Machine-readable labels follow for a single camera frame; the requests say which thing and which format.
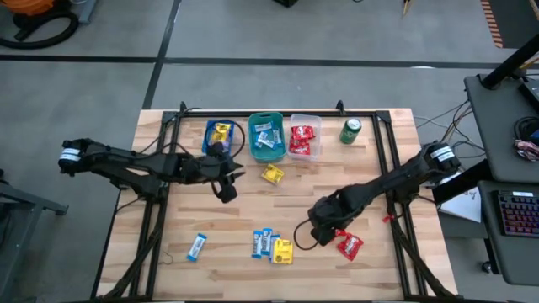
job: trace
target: black floor line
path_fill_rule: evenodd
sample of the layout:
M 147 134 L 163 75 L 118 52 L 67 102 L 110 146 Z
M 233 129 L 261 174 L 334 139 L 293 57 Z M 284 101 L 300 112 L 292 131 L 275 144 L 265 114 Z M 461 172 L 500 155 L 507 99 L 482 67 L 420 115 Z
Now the black floor line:
M 494 69 L 493 62 L 439 62 L 439 61 L 362 61 L 316 59 L 249 59 L 249 58 L 165 58 L 165 64 L 229 65 L 229 66 L 341 66 L 341 67 L 417 67 Z
M 33 61 L 33 62 L 97 62 L 97 63 L 154 63 L 152 56 L 33 56 L 33 55 L 0 55 L 0 61 Z
M 153 67 L 152 77 L 150 78 L 150 83 L 148 84 L 148 89 L 146 91 L 146 96 L 144 97 L 144 103 L 142 104 L 142 109 L 150 109 L 153 103 L 153 96 L 157 89 L 157 83 L 161 76 L 161 70 L 163 69 L 163 60 L 167 55 L 168 46 L 170 45 L 170 38 L 174 31 L 174 25 L 176 24 L 176 17 L 178 16 L 179 5 L 182 0 L 174 0 L 172 5 L 172 10 L 170 11 L 170 16 L 168 17 L 167 28 L 163 35 L 163 40 L 161 41 L 161 46 L 159 47 L 159 52 L 157 54 L 157 62 Z

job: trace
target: gray floor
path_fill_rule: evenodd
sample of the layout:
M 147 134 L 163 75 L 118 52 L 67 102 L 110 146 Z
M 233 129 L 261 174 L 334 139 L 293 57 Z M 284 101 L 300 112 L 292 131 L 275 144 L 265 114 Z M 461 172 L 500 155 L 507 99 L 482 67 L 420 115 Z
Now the gray floor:
M 300 0 L 283 9 L 270 0 L 184 0 L 167 56 L 359 61 L 498 62 L 479 0 L 417 0 L 401 18 L 400 0 Z M 156 56 L 173 0 L 107 0 L 93 23 L 47 50 L 0 54 Z M 0 35 L 12 35 L 0 10 Z M 47 35 L 62 21 L 47 25 Z M 118 191 L 91 174 L 68 178 L 56 161 L 65 139 L 91 137 L 127 148 L 153 64 L 0 61 L 0 167 L 14 186 L 70 205 L 65 217 L 44 215 L 17 291 L 39 302 L 88 298 Z M 181 101 L 206 109 L 407 107 L 432 117 L 466 100 L 473 69 L 165 64 L 153 109 Z M 451 116 L 437 122 L 451 123 Z M 472 116 L 461 129 L 480 143 Z M 419 128 L 422 142 L 443 127 Z M 452 141 L 459 141 L 455 135 Z M 478 151 L 459 147 L 460 156 Z M 470 167 L 481 158 L 465 159 Z M 507 285 L 478 271 L 483 243 L 446 239 L 461 295 L 534 301 L 539 288 Z

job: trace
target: soda can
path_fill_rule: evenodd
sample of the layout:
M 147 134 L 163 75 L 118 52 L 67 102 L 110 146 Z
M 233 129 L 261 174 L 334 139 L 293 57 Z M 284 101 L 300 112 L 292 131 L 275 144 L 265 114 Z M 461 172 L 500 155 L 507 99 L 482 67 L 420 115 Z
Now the soda can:
M 340 141 L 344 144 L 352 144 L 360 130 L 361 121 L 359 119 L 348 119 L 340 132 Z

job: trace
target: rgb keyboard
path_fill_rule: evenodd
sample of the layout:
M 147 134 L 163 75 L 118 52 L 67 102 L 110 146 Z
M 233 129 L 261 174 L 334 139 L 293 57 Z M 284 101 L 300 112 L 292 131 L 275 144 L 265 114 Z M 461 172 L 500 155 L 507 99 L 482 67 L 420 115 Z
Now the rgb keyboard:
M 496 191 L 502 233 L 507 236 L 539 237 L 539 194 Z

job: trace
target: wooden table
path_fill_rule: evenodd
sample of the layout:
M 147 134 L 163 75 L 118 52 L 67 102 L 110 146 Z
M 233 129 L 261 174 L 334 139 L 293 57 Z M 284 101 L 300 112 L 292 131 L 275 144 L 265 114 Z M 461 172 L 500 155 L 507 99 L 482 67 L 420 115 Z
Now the wooden table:
M 419 151 L 412 111 L 391 109 L 390 112 L 398 154 L 401 161 L 406 162 Z M 134 150 L 140 151 L 157 136 L 162 113 L 161 110 L 141 112 Z M 247 119 L 235 120 L 241 125 L 247 124 Z M 206 121 L 188 118 L 180 124 L 179 143 L 195 155 L 201 154 Z M 367 182 L 381 174 L 371 120 L 362 119 L 363 129 L 350 146 L 339 143 L 339 132 L 345 121 L 346 118 L 323 118 L 322 152 L 317 162 L 298 162 L 285 157 L 276 163 L 286 174 L 279 186 L 260 177 L 264 165 L 250 156 L 248 145 L 235 160 L 245 166 L 246 174 L 237 180 L 238 197 L 231 203 L 222 204 L 208 184 L 173 184 L 153 299 L 402 299 L 391 229 L 382 222 L 387 215 L 383 196 L 376 198 L 349 226 L 348 231 L 365 242 L 354 262 L 344 258 L 335 244 L 307 252 L 295 247 L 292 265 L 275 265 L 267 258 L 251 258 L 253 230 L 271 227 L 282 238 L 292 240 L 295 226 L 307 218 L 307 209 L 319 197 L 346 184 Z M 288 130 L 286 137 L 290 137 L 287 118 L 285 130 Z M 384 129 L 382 134 L 388 166 L 392 169 Z M 241 138 L 235 135 L 234 151 L 240 143 Z M 422 194 L 431 195 L 430 191 Z M 132 192 L 123 193 L 120 205 L 133 198 Z M 134 258 L 143 210 L 141 202 L 124 208 L 115 217 L 98 295 L 114 286 Z M 411 204 L 411 212 L 421 257 L 442 284 L 456 293 L 435 206 L 418 199 Z M 305 247 L 314 241 L 308 226 L 298 232 L 298 241 Z M 198 262 L 192 263 L 186 255 L 199 232 L 208 239 Z M 412 290 L 416 290 L 409 258 L 407 267 Z M 145 277 L 147 266 L 142 274 Z M 142 278 L 140 291 L 145 285 L 146 280 Z

